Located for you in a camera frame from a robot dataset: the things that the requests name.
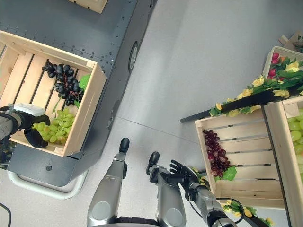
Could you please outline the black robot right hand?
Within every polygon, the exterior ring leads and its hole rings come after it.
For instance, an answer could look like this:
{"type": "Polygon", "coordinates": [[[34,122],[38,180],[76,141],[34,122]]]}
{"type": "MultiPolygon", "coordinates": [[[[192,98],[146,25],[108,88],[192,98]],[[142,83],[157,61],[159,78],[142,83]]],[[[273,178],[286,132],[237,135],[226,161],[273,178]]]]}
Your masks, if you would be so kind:
{"type": "Polygon", "coordinates": [[[179,183],[183,189],[189,189],[194,183],[199,183],[196,174],[188,167],[172,159],[169,173],[162,173],[163,178],[169,183],[179,183]]]}

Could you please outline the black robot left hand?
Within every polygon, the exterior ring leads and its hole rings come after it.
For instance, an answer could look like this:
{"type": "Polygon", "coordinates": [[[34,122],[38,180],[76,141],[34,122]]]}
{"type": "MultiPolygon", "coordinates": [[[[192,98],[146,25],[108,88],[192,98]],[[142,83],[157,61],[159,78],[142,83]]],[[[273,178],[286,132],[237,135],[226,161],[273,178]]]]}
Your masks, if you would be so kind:
{"type": "Polygon", "coordinates": [[[31,146],[45,148],[48,145],[38,129],[33,128],[36,123],[50,125],[50,119],[45,114],[45,109],[33,104],[19,103],[13,105],[11,114],[18,122],[18,130],[23,130],[24,136],[31,146]]]}

